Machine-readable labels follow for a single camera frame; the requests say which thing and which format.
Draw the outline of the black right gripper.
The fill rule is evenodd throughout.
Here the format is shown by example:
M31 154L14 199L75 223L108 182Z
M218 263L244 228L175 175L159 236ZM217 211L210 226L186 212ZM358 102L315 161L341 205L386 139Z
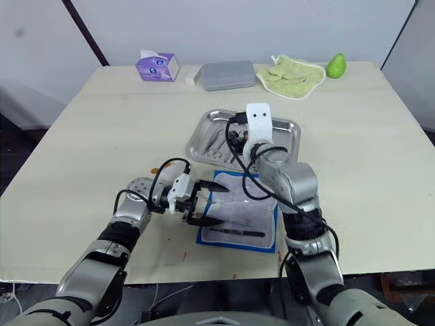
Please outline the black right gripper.
M236 130L231 130L228 132L228 140L234 151L243 151L248 140L248 131L242 130L237 132Z

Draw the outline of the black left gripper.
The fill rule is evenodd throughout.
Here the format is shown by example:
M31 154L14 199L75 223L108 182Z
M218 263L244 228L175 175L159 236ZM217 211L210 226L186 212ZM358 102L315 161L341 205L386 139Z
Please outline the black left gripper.
M189 225L200 227L211 227L222 224L224 221L213 217L197 217L195 215L196 204L198 202L197 193L201 189L208 189L210 192L228 192L228 188L214 181L200 180L194 183L192 194L188 199L177 200L175 208L178 212L183 213L182 221Z

